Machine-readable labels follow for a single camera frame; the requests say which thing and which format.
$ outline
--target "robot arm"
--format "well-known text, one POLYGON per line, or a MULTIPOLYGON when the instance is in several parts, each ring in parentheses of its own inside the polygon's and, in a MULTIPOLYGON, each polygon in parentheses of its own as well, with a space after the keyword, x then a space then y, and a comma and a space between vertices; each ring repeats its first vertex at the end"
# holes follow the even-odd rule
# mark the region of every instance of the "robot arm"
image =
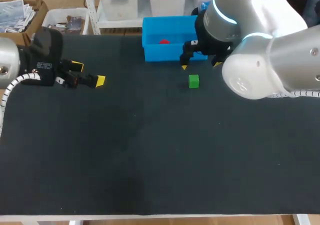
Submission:
POLYGON ((63 36, 42 27, 30 47, 16 46, 8 38, 0 38, 0 89, 5 89, 0 102, 0 136, 8 98, 19 84, 53 86, 55 82, 69 88, 86 85, 102 86, 105 77, 82 75, 84 64, 62 59, 63 36))
POLYGON ((213 65, 224 62, 223 79, 236 94, 320 97, 320 26, 308 29, 286 0, 212 0, 195 30, 198 41, 183 55, 195 50, 214 55, 213 65))

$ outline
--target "blue bin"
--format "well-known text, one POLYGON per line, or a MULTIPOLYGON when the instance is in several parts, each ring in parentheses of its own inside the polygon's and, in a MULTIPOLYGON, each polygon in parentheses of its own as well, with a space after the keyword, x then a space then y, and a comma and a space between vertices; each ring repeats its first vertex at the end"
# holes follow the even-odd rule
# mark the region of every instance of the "blue bin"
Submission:
MULTIPOLYGON (((142 46, 146 62, 180 61, 183 45, 197 40, 197 16, 146 17, 142 25, 142 46), (168 40, 170 44, 159 44, 168 40)), ((191 60, 207 60, 208 56, 194 53, 191 60)))

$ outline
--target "table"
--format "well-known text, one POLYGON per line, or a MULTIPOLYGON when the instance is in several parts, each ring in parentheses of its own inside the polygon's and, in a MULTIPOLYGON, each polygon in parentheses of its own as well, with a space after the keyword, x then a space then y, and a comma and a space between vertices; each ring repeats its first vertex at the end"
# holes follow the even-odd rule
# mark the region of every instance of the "table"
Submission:
POLYGON ((145 63, 138 36, 66 36, 64 58, 107 83, 15 88, 0 220, 320 213, 317 99, 246 100, 209 61, 145 63))

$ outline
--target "green block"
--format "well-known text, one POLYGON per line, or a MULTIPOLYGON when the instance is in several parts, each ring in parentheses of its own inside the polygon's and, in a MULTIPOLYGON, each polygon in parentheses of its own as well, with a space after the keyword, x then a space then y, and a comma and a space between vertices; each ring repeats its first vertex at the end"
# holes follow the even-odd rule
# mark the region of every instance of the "green block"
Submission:
POLYGON ((189 88, 190 89, 199 88, 199 75, 189 75, 189 88))

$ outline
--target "red object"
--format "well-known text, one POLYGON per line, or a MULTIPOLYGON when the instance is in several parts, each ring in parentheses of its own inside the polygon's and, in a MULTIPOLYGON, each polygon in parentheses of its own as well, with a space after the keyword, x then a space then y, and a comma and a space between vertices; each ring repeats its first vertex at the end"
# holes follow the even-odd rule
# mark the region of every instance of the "red object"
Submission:
POLYGON ((162 39, 159 44, 170 44, 170 41, 168 41, 167 39, 162 39))

